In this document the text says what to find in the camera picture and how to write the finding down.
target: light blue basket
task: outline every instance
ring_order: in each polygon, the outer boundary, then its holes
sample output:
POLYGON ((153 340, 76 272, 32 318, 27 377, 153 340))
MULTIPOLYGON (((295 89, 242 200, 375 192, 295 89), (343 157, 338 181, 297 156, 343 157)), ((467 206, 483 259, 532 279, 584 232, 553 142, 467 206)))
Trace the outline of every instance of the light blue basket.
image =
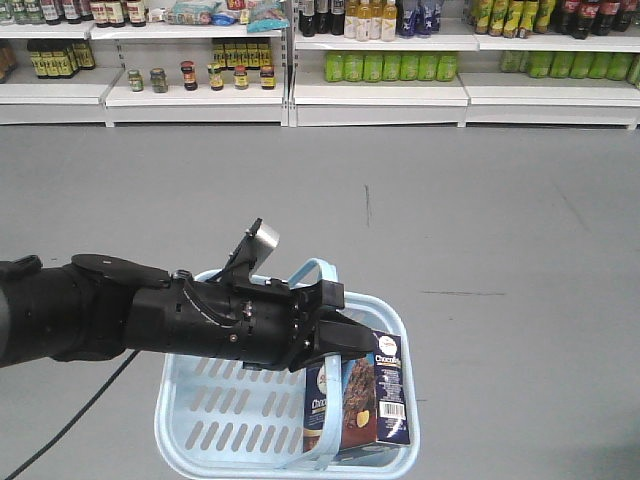
MULTIPOLYGON (((333 265, 311 259, 289 279, 318 270, 318 279, 337 281, 333 265)), ((217 272, 203 272, 203 281, 217 272)), ((254 276, 252 281, 264 283, 254 276)), ((241 362, 167 355, 155 414, 158 448, 178 473, 193 479, 366 479, 404 475, 420 448, 407 333, 383 301, 345 293, 342 312, 368 327, 402 337, 404 393, 411 445, 346 462, 334 461, 342 429, 340 357, 325 359, 327 410, 316 446, 302 452, 305 372, 249 371, 241 362)))

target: robotic arm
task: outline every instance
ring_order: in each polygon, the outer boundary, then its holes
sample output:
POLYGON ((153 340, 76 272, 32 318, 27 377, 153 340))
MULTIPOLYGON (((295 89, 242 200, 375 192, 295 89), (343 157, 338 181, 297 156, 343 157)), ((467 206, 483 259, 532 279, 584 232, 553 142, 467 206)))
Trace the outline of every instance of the robotic arm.
POLYGON ((295 371, 330 354, 372 351, 369 329, 338 312, 341 284, 250 281, 277 241, 256 220, 205 282, 104 255, 46 269, 37 256, 0 262, 0 367, 43 357, 109 360, 133 348, 295 371))

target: green bottle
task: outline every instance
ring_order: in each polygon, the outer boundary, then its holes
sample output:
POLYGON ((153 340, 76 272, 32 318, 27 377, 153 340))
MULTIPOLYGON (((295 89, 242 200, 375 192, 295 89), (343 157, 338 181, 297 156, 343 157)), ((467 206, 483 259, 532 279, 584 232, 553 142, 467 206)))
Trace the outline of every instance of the green bottle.
POLYGON ((567 78, 575 58, 575 52, 556 52, 551 64, 549 76, 553 78, 567 78))
POLYGON ((439 82, 450 82, 456 78, 456 73, 458 73, 457 52, 443 52, 438 62, 436 80, 439 82))
POLYGON ((593 52, 576 52, 569 76, 571 78, 587 78, 594 58, 595 53, 593 52))
POLYGON ((400 63, 402 56, 399 53, 385 53, 382 66, 382 80, 395 82, 400 79, 400 63))
POLYGON ((383 56, 381 53, 367 53, 364 56, 363 80, 369 83, 376 83, 382 80, 383 56))
POLYGON ((344 79, 347 82, 362 81, 364 56, 360 53, 347 53, 344 56, 344 79))
POLYGON ((420 63, 418 63, 418 80, 423 82, 435 80, 438 73, 439 60, 439 55, 435 52, 421 54, 420 63))
POLYGON ((529 56, 529 70, 527 73, 531 78, 548 77, 552 63, 553 52, 531 52, 529 56))
POLYGON ((616 52, 613 54, 606 78, 609 80, 624 80, 629 73, 629 67, 633 63, 633 53, 616 52))
POLYGON ((404 52, 400 61, 400 80, 416 80, 419 64, 420 56, 417 52, 404 52))
POLYGON ((612 58, 613 54, 611 52, 596 52, 587 77, 604 78, 607 75, 607 69, 612 58))
POLYGON ((325 56, 324 79, 327 82, 340 82, 344 79, 344 54, 328 52, 325 56))

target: box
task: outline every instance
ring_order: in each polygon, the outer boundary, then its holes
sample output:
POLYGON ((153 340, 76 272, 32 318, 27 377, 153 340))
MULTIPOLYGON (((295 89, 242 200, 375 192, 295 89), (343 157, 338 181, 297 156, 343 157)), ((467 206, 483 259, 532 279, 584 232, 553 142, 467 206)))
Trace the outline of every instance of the box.
MULTIPOLYGON (((358 458, 409 445, 402 388, 401 341, 373 330, 376 350, 342 365, 342 440, 338 460, 358 458)), ((317 443, 324 425, 324 366, 307 369, 303 450, 317 443)))

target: white shelf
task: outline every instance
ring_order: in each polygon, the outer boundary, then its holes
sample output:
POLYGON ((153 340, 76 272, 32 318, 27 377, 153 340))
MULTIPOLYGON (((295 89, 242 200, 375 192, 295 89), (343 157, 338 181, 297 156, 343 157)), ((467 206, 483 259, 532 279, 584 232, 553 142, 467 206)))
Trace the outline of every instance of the white shelf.
POLYGON ((99 105, 121 72, 96 68, 81 70, 70 79, 39 79, 33 68, 25 66, 0 85, 0 105, 99 105))
POLYGON ((601 37, 589 35, 578 40, 571 35, 558 33, 532 34, 529 38, 504 38, 474 34, 480 50, 553 50, 589 52, 631 52, 640 53, 640 31, 631 27, 625 33, 611 32, 601 37))
POLYGON ((93 22, 59 25, 0 25, 0 38, 89 38, 93 22))
POLYGON ((303 37, 296 33, 295 45, 298 50, 457 50, 476 51, 478 41, 470 34, 466 25, 459 20, 443 19, 440 32, 429 38, 396 37, 392 42, 369 40, 358 42, 344 38, 342 35, 322 34, 313 37, 303 37))
POLYGON ((126 40, 154 38, 238 38, 238 37, 280 37, 280 30, 269 30, 260 33, 247 33, 246 25, 170 25, 165 22, 147 23, 144 27, 125 25, 121 28, 94 28, 91 31, 93 40, 126 40))

